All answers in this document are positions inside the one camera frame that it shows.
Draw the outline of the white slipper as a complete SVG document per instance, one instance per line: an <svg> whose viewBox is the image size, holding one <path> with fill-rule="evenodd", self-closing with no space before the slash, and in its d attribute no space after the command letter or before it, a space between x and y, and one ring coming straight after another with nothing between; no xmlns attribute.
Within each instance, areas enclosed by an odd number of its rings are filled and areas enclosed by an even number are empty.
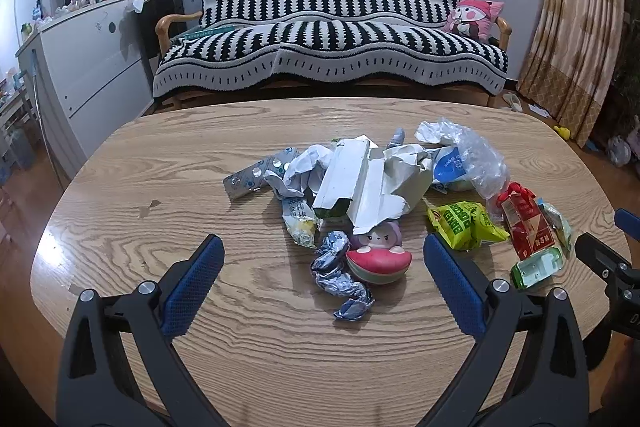
<svg viewBox="0 0 640 427"><path fill-rule="evenodd" d="M513 112L523 113L523 106L518 96L512 92L504 92L502 95L503 101L506 105L513 110Z"/></svg>

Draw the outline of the pink cartoon pillow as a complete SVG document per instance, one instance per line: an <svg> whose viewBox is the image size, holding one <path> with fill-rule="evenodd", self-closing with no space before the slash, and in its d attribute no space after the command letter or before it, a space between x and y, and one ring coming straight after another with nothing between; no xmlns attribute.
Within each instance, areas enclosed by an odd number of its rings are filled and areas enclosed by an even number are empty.
<svg viewBox="0 0 640 427"><path fill-rule="evenodd" d="M503 2L488 0L460 0L448 15L443 31L487 42L491 26L503 9Z"/></svg>

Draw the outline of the green blue small wrapper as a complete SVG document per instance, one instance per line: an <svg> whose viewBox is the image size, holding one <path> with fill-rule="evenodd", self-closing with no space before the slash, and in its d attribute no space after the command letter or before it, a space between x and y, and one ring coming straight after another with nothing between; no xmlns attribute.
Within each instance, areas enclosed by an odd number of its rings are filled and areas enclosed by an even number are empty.
<svg viewBox="0 0 640 427"><path fill-rule="evenodd" d="M537 206L544 215L549 225L555 231L556 236L561 243L564 254L567 258L573 250L573 229L566 218L559 212L550 202L546 202L543 198L538 197Z"/></svg>

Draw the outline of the black white striped sofa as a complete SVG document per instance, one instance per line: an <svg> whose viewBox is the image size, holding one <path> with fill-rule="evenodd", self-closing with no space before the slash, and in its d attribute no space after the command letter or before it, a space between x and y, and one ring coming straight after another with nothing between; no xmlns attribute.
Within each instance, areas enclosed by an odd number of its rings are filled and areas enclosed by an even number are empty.
<svg viewBox="0 0 640 427"><path fill-rule="evenodd" d="M459 1L201 0L198 26L165 46L152 92L240 91L290 75L323 83L369 76L428 87L470 82L498 94L508 79L508 40L443 31Z"/></svg>

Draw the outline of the pink mushroom squishy toy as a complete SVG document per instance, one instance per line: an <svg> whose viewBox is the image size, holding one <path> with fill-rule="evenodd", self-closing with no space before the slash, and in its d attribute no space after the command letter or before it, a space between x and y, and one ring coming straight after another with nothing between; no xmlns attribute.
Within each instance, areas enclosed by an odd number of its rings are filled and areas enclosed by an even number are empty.
<svg viewBox="0 0 640 427"><path fill-rule="evenodd" d="M366 234L349 236L346 262L359 280L372 285L387 285L405 275L411 265L412 254L402 247L398 222L388 220Z"/></svg>

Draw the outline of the clear plastic bag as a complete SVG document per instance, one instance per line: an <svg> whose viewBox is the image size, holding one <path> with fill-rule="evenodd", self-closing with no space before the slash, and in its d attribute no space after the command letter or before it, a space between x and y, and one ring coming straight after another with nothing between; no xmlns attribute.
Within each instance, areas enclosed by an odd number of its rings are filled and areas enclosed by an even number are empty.
<svg viewBox="0 0 640 427"><path fill-rule="evenodd" d="M440 118L421 122L414 136L428 146L456 146L474 190L486 200L497 196L510 181L506 158L469 127Z"/></svg>

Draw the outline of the crumpled silver foil wrapper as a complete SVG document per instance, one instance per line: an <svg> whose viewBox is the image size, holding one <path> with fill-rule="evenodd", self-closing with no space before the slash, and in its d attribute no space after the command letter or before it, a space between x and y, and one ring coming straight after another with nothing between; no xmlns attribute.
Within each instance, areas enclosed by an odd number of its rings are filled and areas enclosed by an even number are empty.
<svg viewBox="0 0 640 427"><path fill-rule="evenodd" d="M374 303L369 288L350 273L346 261L350 243L343 231L331 231L314 253L310 272L314 283L325 293L343 298L341 306L333 312L337 321L357 322Z"/></svg>

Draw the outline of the silver pill blister pack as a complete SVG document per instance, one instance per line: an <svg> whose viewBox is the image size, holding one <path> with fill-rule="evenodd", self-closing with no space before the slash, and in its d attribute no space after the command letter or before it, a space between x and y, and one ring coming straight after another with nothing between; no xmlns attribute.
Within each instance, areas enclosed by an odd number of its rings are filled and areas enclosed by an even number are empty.
<svg viewBox="0 0 640 427"><path fill-rule="evenodd" d="M298 150L295 147L287 147L226 176L222 184L230 202L261 190L267 185L266 176L270 172L283 178L288 164L297 155Z"/></svg>

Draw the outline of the white sideboard cabinet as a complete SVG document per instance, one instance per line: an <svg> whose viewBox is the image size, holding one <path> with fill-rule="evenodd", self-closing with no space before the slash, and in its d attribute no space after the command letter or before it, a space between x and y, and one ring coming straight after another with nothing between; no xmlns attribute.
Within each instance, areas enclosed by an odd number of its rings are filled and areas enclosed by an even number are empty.
<svg viewBox="0 0 640 427"><path fill-rule="evenodd" d="M130 0L107 0L51 20L18 48L50 151L66 176L152 105Z"/></svg>

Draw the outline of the mint green plastic tray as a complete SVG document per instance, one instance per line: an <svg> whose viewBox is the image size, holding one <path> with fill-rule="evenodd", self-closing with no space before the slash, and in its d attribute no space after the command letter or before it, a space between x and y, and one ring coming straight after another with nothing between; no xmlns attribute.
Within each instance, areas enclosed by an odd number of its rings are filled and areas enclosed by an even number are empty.
<svg viewBox="0 0 640 427"><path fill-rule="evenodd" d="M551 246L516 262L511 269L511 277L516 288L528 289L561 271L564 263L561 249Z"/></svg>

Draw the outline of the crumpled white paper carton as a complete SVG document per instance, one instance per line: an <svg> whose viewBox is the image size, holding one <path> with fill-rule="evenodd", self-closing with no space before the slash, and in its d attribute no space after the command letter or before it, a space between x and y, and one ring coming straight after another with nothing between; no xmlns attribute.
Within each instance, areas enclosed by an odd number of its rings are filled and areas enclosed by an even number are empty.
<svg viewBox="0 0 640 427"><path fill-rule="evenodd" d="M434 158L437 148L408 144L384 150L384 176L382 192L396 206L402 204L405 215L430 188L433 179Z"/></svg>

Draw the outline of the red cigarette box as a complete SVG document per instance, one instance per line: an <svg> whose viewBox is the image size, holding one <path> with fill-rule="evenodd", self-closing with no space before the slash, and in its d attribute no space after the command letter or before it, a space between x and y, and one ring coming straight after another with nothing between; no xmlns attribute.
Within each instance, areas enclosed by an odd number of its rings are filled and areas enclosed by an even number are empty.
<svg viewBox="0 0 640 427"><path fill-rule="evenodd" d="M549 223L541 213L535 194L518 182L510 182L497 197L518 259L526 260L554 245Z"/></svg>

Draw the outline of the green yellow snack wrapper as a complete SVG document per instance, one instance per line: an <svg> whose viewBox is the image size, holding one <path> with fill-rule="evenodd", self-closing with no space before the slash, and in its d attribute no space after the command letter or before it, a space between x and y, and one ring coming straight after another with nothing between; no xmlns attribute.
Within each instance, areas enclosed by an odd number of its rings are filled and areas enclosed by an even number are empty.
<svg viewBox="0 0 640 427"><path fill-rule="evenodd" d="M510 234L491 221L479 202L428 206L426 215L436 234L453 251L472 251L510 239Z"/></svg>

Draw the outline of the beige patterned curtain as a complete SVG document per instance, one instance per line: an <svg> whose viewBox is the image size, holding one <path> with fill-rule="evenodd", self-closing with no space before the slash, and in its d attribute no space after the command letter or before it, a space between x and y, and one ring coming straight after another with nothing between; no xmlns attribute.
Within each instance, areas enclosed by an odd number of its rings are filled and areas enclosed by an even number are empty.
<svg viewBox="0 0 640 427"><path fill-rule="evenodd" d="M518 91L583 147L614 74L625 0L544 0Z"/></svg>

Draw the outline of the blue white plastic packet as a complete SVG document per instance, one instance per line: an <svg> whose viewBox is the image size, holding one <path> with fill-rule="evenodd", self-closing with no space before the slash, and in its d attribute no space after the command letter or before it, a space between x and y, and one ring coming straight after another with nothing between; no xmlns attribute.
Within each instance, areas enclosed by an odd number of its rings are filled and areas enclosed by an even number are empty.
<svg viewBox="0 0 640 427"><path fill-rule="evenodd" d="M456 146L441 147L434 159L431 188L442 194L470 191L473 185Z"/></svg>

